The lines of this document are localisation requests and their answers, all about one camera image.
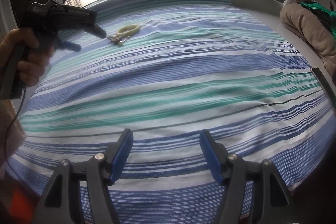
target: black handheld device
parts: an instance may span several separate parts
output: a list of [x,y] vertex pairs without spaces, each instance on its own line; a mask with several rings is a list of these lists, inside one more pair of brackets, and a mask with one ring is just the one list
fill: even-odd
[[[46,4],[32,3],[25,12],[19,27],[31,27],[40,42],[38,51],[48,50],[54,46],[56,49],[69,49],[80,51],[80,45],[72,42],[62,42],[58,31],[62,29],[82,29],[99,38],[105,38],[106,32],[95,25],[97,12],[85,8],[63,5],[66,0],[48,0]],[[27,60],[29,48],[24,42],[19,42],[4,68],[0,78],[0,99],[17,99],[22,96],[26,85],[19,79],[17,63]]]

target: beige cloth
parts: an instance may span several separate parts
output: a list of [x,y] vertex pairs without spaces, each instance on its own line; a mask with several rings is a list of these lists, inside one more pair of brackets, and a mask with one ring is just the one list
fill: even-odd
[[280,20],[287,29],[315,49],[332,77],[336,70],[334,36],[322,25],[317,16],[300,4],[294,3],[283,7]]
[[[0,167],[5,163],[4,155],[4,138],[9,123],[16,114],[16,110],[10,100],[0,100]],[[25,140],[25,132],[20,125],[19,120],[16,120],[11,127],[7,138],[7,156],[10,157],[15,153],[19,146]]]

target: hand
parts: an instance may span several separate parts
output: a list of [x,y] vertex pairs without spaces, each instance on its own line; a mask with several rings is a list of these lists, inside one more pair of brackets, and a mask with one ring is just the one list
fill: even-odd
[[[36,49],[40,44],[31,28],[11,30],[0,43],[0,68],[6,65],[16,43],[20,41],[24,41],[32,49]],[[36,85],[39,77],[44,74],[44,67],[49,64],[51,56],[53,56],[53,47],[48,52],[32,50],[27,61],[21,60],[17,64],[21,81],[28,86]]]

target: striped bedsheet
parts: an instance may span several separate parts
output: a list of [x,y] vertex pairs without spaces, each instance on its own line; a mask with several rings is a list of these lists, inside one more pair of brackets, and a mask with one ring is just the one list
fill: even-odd
[[[109,188],[121,223],[211,223],[224,188],[199,146],[204,128],[246,160],[270,158],[291,189],[318,164],[335,116],[285,39],[230,0],[144,0],[99,14],[108,34],[130,24],[141,30],[123,47],[64,34],[83,50],[55,54],[10,159],[36,193],[60,160],[88,160],[124,128],[134,145]],[[243,213],[251,192],[248,183]],[[85,183],[81,194],[92,222]]]

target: person's arm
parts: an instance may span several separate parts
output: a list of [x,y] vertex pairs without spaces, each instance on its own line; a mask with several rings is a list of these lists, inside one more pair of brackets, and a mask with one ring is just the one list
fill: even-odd
[[[49,64],[49,59],[53,54],[53,48],[48,52],[34,50],[39,46],[39,41],[31,28],[11,30],[0,43],[0,78],[3,77],[5,65],[16,43],[20,41],[24,41],[33,49],[28,55],[27,61],[20,61],[17,64],[17,69],[20,71],[20,79],[27,84],[27,86],[34,86],[38,83],[39,77],[44,74],[44,67]],[[10,100],[0,100],[0,166],[5,162],[3,151],[5,133],[15,114],[16,110]],[[16,120],[11,127],[6,144],[8,157],[18,149],[24,139],[24,130],[19,120]]]

